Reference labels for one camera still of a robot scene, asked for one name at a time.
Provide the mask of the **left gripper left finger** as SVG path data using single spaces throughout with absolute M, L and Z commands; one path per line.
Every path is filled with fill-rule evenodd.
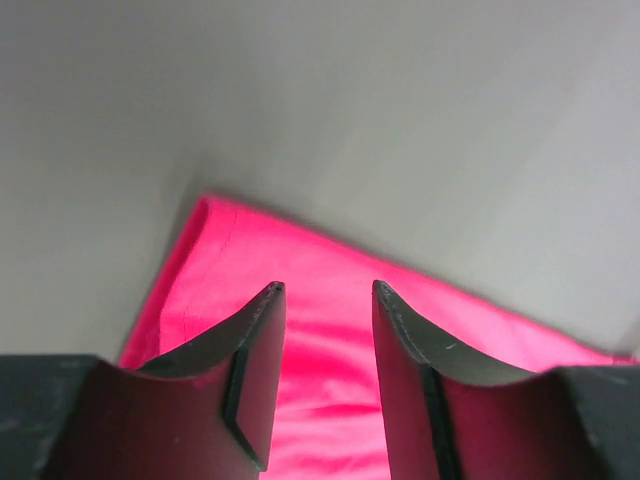
M 137 369 L 95 355 L 1 359 L 5 479 L 256 479 L 268 465 L 285 288 Z

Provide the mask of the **pink t shirt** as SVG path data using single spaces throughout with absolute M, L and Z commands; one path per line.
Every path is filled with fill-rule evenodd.
M 543 371 L 621 364 L 445 283 L 255 207 L 202 196 L 171 248 L 119 362 L 136 368 L 286 288 L 287 327 L 267 477 L 390 475 L 372 334 L 372 285 L 501 361 Z

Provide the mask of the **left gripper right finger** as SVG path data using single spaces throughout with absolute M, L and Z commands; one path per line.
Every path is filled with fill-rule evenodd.
M 637 366 L 533 373 L 446 332 L 385 282 L 372 296 L 393 478 L 638 477 Z

